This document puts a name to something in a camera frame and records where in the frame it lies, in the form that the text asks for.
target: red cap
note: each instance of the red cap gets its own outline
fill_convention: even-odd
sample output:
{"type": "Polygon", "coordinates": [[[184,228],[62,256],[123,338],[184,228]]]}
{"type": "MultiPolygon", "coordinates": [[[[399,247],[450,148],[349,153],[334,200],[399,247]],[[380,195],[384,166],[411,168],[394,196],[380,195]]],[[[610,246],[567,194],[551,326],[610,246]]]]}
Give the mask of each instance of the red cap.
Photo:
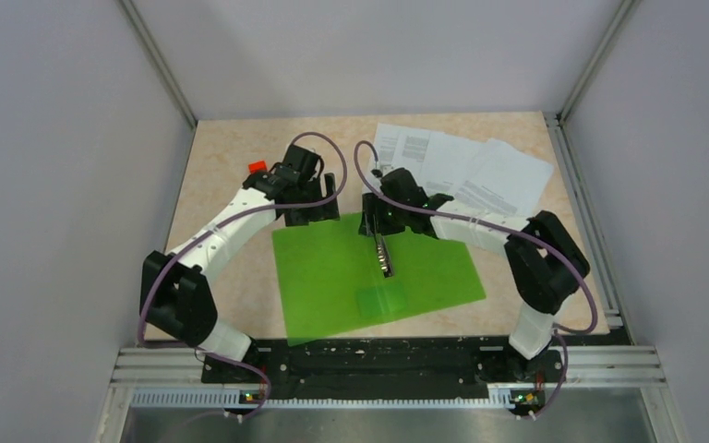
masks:
{"type": "Polygon", "coordinates": [[[253,173],[258,173],[259,171],[267,171],[268,170],[268,165],[265,163],[264,160],[260,160],[259,162],[253,162],[248,165],[248,173],[253,174],[253,173]]]}

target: gray wall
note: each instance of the gray wall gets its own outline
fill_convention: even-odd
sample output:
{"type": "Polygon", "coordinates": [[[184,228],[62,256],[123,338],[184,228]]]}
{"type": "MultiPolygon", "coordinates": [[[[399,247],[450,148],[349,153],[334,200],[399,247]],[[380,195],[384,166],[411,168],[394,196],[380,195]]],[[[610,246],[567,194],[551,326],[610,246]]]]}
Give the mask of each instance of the gray wall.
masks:
{"type": "Polygon", "coordinates": [[[709,441],[709,2],[643,2],[571,121],[623,282],[694,441],[709,441]]]}
{"type": "Polygon", "coordinates": [[[614,0],[138,0],[199,118],[557,111],[614,0]]]}
{"type": "Polygon", "coordinates": [[[0,442],[92,438],[189,136],[115,2],[0,2],[0,442]]]}

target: metal bracket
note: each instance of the metal bracket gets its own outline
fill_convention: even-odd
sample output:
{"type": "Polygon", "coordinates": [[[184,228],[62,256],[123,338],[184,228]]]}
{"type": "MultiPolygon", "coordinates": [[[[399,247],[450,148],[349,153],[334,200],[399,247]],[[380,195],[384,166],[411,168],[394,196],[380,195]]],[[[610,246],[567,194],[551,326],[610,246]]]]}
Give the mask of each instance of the metal bracket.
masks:
{"type": "Polygon", "coordinates": [[[575,220],[581,227],[583,244],[591,262],[596,286],[602,293],[607,325],[611,329],[626,328],[629,332],[629,316],[619,301],[619,284],[616,272],[610,267],[610,258],[605,236],[592,208],[580,162],[567,136],[564,125],[553,114],[545,114],[547,132],[558,159],[561,177],[570,196],[575,220]]]}

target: green cutting mat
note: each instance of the green cutting mat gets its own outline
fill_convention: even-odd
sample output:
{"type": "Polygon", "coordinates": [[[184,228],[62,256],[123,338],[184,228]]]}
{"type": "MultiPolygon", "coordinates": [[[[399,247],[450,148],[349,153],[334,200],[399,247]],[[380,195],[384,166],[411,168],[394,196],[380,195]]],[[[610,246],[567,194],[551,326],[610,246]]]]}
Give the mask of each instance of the green cutting mat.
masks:
{"type": "Polygon", "coordinates": [[[385,237],[395,275],[385,279],[360,214],[273,232],[290,345],[485,298],[462,243],[399,233],[385,237]]]}

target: black mounting plate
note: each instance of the black mounting plate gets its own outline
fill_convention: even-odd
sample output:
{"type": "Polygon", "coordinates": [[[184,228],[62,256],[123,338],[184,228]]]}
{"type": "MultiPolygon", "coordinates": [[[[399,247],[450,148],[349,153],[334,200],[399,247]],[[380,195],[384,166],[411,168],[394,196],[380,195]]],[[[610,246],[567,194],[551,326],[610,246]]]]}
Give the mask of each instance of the black mounting plate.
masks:
{"type": "MultiPolygon", "coordinates": [[[[275,400],[481,399],[488,396],[488,382],[531,383],[537,370],[545,382],[560,377],[557,351],[545,351],[518,374],[516,355],[505,350],[503,337],[329,339],[292,347],[286,340],[256,342],[259,353],[249,363],[270,378],[275,400]]],[[[206,357],[202,382],[261,380],[206,357]]]]}

